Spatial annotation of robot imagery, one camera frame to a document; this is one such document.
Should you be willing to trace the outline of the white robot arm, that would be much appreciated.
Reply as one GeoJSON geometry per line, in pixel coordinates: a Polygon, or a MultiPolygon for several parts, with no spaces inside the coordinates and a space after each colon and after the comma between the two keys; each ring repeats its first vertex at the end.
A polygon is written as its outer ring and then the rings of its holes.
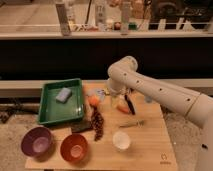
{"type": "Polygon", "coordinates": [[[131,88],[169,110],[181,114],[202,129],[195,171],[213,171],[213,98],[188,88],[160,81],[137,72],[138,62],[126,56],[107,70],[108,91],[116,96],[131,88]]]}

